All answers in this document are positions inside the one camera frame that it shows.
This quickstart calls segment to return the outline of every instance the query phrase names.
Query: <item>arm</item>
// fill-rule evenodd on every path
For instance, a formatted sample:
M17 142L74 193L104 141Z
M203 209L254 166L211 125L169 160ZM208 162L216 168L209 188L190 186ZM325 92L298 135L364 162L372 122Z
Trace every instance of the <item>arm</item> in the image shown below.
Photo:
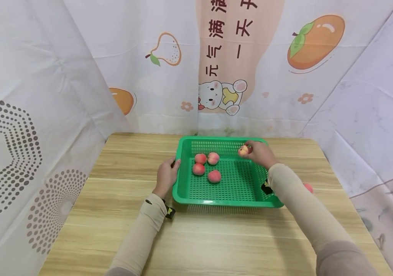
M377 275L368 259L322 203L306 188L289 167L275 158L264 143L249 141L252 149L245 158L268 169L268 183L291 212L317 255L318 276Z
M141 206L138 218L124 238L105 276L140 276L149 257L153 239L167 215L163 198L167 195L181 164L175 158L166 160L158 168L156 187Z

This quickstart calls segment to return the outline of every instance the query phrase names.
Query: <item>white curtain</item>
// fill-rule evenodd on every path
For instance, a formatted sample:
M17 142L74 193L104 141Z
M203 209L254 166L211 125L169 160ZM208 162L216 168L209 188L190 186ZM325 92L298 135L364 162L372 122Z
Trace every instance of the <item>white curtain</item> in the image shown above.
M107 137L128 130L63 1L0 1L0 275L37 275Z
M114 131L315 139L393 269L392 12L0 1L0 275L38 273Z

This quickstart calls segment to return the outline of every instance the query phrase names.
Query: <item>basket rim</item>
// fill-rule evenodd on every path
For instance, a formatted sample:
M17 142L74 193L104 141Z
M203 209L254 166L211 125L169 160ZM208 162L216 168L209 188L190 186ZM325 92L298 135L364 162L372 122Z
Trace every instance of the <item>basket rim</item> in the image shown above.
M182 156L183 151L183 143L185 140L230 140L230 141L243 141L246 142L248 140L254 140L266 143L267 141L258 138L258 137L222 137L222 136L183 136L179 139L178 142L178 149L176 151L176 159L180 159ZM200 200L200 199L189 199L189 198L182 198L178 195L178 177L176 178L175 183L173 184L172 188L172 197L173 199L179 204L203 204L203 205L219 205L219 206L234 206L234 207L273 207L279 208L284 206L281 201L239 201L239 200Z

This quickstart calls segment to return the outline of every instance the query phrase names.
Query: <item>hand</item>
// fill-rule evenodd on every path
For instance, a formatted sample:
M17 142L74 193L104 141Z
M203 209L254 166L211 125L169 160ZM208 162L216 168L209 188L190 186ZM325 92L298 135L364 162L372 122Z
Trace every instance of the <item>hand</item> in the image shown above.
M158 168L156 172L156 187L153 189L153 194L156 194L162 199L165 199L170 188L175 184L181 159L178 159L175 164L175 157L167 159Z
M267 170L269 170L271 166L279 163L275 157L275 154L273 151L271 151L271 148L269 148L266 143L248 140L245 142L245 145L251 146L251 148L249 147L248 149L249 154L243 156L244 159L252 160Z

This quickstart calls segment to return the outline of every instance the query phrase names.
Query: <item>cartoon bear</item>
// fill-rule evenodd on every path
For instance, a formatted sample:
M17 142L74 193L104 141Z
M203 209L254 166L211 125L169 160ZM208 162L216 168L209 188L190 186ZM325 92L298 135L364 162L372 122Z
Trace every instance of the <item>cartoon bear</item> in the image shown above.
M204 82L198 87L198 110L221 108L230 116L239 111L242 93L247 89L247 82L238 79L233 84L217 80Z

